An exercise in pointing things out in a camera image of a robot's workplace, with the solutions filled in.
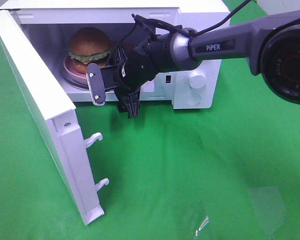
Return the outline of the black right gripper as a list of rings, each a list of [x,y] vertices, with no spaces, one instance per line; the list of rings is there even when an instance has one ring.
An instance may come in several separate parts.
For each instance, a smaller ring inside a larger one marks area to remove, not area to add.
[[[127,58],[125,47],[114,47],[107,59],[106,66],[113,68],[114,93],[117,97],[117,109],[127,113],[128,118],[139,116],[141,85],[143,84],[143,64],[133,57]]]

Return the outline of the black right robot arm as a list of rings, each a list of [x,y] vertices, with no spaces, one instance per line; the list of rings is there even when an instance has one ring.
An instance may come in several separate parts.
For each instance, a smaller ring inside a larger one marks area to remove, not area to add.
[[[300,105],[300,10],[268,15],[246,23],[202,31],[174,26],[165,21],[135,15],[147,31],[167,30],[149,37],[103,77],[107,90],[114,90],[119,109],[136,117],[140,87],[159,73],[189,71],[205,60],[245,58],[252,75],[262,75],[280,98]]]

